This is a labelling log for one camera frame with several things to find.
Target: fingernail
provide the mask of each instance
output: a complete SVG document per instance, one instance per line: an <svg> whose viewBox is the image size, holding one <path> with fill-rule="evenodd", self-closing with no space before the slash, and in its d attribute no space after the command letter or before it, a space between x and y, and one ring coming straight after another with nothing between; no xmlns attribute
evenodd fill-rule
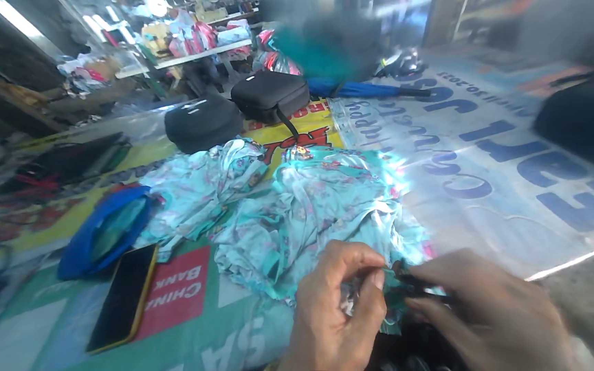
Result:
<svg viewBox="0 0 594 371"><path fill-rule="evenodd" d="M379 290L382 290L384 288L384 272L377 270L373 274L373 283L375 284L375 286L377 286Z"/></svg>

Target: floral print cloth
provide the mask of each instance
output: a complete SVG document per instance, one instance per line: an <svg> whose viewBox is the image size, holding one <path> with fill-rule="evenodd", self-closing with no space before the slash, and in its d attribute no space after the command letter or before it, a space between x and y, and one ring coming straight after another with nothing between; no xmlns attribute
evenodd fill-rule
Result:
<svg viewBox="0 0 594 371"><path fill-rule="evenodd" d="M212 228L233 196L251 191L267 172L265 149L248 138L228 141L193 155L179 154L139 183L164 200L135 247L183 236L190 240Z"/></svg>
<svg viewBox="0 0 594 371"><path fill-rule="evenodd" d="M420 264L424 229L405 215L403 160L376 150L293 147L266 195L243 199L210 240L219 271L293 303L297 284L330 240L361 241L386 263Z"/></svg>

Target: hand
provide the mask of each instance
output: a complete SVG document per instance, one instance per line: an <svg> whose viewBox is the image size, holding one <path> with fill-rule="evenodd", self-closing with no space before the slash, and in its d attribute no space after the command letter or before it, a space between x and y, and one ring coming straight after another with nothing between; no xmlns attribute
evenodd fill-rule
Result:
<svg viewBox="0 0 594 371"><path fill-rule="evenodd" d="M293 333L280 371L363 370L380 330L386 303L384 258L366 244L330 241L313 273L297 290ZM370 269L354 306L354 317L340 308L341 283Z"/></svg>
<svg viewBox="0 0 594 371"><path fill-rule="evenodd" d="M569 334L547 293L469 249L410 273L461 302L467 324L433 299L407 299L453 345L472 371L576 370Z"/></svg>

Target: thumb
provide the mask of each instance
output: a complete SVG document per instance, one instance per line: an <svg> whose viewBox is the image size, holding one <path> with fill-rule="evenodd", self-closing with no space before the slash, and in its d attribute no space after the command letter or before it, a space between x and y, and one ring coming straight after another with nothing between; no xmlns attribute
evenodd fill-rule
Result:
<svg viewBox="0 0 594 371"><path fill-rule="evenodd" d="M354 316L350 323L352 333L359 334L361 339L369 339L371 346L386 316L382 287L384 272L377 269L361 285L359 300L354 306Z"/></svg>
<svg viewBox="0 0 594 371"><path fill-rule="evenodd" d="M420 312L453 345L469 364L483 349L482 341L448 307L433 299L406 299L409 308Z"/></svg>

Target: yellow phone case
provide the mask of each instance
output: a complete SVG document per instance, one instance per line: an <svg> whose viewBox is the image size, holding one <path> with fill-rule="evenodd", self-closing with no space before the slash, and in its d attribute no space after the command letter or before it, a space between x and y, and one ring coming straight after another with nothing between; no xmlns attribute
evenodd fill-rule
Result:
<svg viewBox="0 0 594 371"><path fill-rule="evenodd" d="M148 268L148 274L146 275L146 282L143 284L143 289L141 290L141 297L139 298L139 303L136 305L136 313L134 316L134 322L132 323L132 328L130 329L130 333L128 334L128 336L121 341L113 342L109 345L106 345L105 347L102 347L102 348L99 348L96 350L91 350L90 352L88 352L88 354L94 355L99 352L103 352L104 350L116 348L119 345L123 345L126 342L131 341L132 338L135 337L136 332L139 330L139 324L141 323L141 318L143 316L143 307L146 302L146 297L148 296L148 290L151 286L151 279L153 278L153 273L155 272L155 264L157 263L157 251L158 250L159 250L159 246L155 245L155 251L153 252L153 258L151 259L151 266ZM128 251L123 255L129 254L131 252L134 252L134 251ZM121 258L119 260L118 265L116 266L116 271L113 274L114 278L116 277L116 274L118 273L118 268L121 266L121 261L123 261L123 258Z"/></svg>

